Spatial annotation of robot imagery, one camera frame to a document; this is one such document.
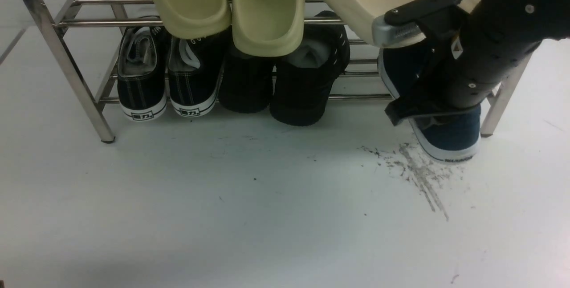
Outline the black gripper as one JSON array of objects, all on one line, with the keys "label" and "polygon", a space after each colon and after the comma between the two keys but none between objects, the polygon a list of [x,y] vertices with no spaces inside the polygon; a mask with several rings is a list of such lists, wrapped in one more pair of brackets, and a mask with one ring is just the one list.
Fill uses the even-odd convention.
[{"label": "black gripper", "polygon": [[438,43],[427,39],[434,49],[428,65],[385,110],[393,125],[419,118],[445,122],[473,110],[542,40],[535,11],[480,3],[465,14],[451,38]]}]

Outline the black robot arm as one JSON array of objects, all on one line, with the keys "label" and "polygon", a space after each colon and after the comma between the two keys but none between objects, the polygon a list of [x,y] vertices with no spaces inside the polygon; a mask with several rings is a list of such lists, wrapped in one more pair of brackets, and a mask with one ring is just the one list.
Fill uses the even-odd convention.
[{"label": "black robot arm", "polygon": [[373,25],[377,44],[419,31],[434,52],[413,87],[386,107],[394,126],[447,124],[476,109],[544,39],[569,37],[569,0],[414,0]]}]

